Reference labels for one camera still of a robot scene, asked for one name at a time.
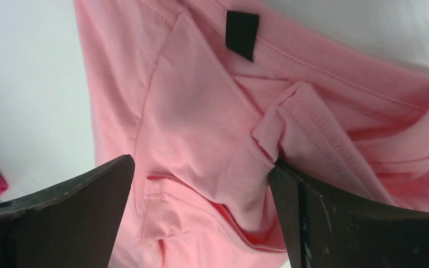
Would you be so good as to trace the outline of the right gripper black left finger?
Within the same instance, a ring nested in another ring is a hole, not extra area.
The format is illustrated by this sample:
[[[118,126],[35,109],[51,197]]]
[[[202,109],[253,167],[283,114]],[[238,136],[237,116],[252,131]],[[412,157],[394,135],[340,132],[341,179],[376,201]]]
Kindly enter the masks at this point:
[[[122,155],[0,203],[0,267],[107,267],[134,171]]]

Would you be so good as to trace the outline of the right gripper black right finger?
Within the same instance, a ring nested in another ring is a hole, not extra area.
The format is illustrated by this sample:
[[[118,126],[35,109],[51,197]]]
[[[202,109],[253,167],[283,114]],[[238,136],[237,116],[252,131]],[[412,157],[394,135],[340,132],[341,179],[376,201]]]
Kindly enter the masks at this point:
[[[360,197],[281,160],[268,182],[291,267],[429,267],[429,212]]]

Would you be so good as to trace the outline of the pink t-shirt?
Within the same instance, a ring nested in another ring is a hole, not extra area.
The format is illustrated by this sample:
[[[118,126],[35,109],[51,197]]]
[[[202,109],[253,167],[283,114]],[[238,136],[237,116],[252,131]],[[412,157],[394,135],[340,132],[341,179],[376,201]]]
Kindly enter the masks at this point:
[[[279,267],[267,175],[429,211],[429,75],[256,1],[75,1],[97,163],[135,173],[110,267]]]

